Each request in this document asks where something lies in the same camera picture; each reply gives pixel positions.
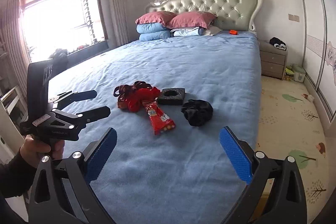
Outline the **person left hand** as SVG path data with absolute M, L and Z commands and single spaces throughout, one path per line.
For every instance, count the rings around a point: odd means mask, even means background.
M 25 162 L 37 168 L 41 160 L 41 155 L 45 153 L 50 153 L 53 159 L 61 159 L 63 157 L 64 146 L 64 140 L 57 141 L 51 148 L 48 144 L 40 140 L 35 140 L 31 135 L 27 135 L 19 153 Z

